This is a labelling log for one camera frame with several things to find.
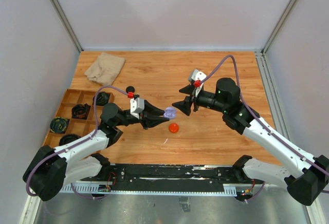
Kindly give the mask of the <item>black round charging case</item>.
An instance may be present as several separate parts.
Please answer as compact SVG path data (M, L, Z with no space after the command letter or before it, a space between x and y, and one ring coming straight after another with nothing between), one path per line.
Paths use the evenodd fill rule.
M125 89L125 91L126 91L127 93L129 93L129 92L134 93L134 92L135 92L135 88L134 88L133 86L128 86L128 87Z

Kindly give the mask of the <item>purple round charging case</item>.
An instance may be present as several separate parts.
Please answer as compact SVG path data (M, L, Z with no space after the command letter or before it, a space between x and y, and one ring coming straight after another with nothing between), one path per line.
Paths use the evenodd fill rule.
M167 107L165 110L164 110L164 114L163 114L163 117L165 118L168 118L168 119L175 119L176 118L176 109L173 108L173 107Z

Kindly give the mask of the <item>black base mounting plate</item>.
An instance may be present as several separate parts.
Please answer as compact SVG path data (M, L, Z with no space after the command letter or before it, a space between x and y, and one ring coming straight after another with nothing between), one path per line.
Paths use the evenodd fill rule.
M113 164L101 176L82 181L109 184L112 190L136 192L222 192L224 184L252 185L231 166Z

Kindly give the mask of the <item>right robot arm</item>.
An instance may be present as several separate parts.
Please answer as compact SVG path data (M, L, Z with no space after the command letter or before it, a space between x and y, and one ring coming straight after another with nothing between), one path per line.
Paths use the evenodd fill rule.
M185 115L199 107L219 111L225 124L270 152L281 166L242 156L234 164L233 177L239 183L259 179L287 189L297 202L311 206L328 185L328 158L300 149L271 127L255 110L241 101L241 90L231 78L221 78L214 93L205 91L201 80L180 89L184 100L172 105Z

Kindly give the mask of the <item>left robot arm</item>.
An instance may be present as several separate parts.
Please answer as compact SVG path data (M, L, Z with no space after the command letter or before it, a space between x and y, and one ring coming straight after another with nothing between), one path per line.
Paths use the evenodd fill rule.
M101 122L86 136L55 148L48 145L39 148L23 174L27 194L48 201L62 187L78 180L107 179L109 162L97 152L119 140L123 132L118 127L141 124L143 129L153 128L169 121L164 113L142 98L131 99L127 110L107 103L100 115Z

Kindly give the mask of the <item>beige folded cloth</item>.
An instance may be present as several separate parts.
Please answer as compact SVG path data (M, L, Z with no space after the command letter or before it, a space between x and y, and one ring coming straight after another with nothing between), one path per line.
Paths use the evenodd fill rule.
M102 86L112 85L124 64L125 58L102 52L84 74L88 80Z

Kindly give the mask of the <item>wooden compartment tray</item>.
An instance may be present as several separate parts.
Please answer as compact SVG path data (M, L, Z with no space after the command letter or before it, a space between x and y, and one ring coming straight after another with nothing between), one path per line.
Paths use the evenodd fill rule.
M96 121L101 122L100 115L104 105L112 103L114 95L111 92L100 92L96 106L93 106L94 97L94 91L67 89L50 122L43 144L54 148L93 132Z

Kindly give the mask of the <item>orange round charging case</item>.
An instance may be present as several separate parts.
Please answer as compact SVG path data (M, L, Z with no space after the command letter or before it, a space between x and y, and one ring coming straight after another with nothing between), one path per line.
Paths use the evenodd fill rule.
M168 129L171 133L177 133L179 131L179 125L177 123L171 123L169 124Z

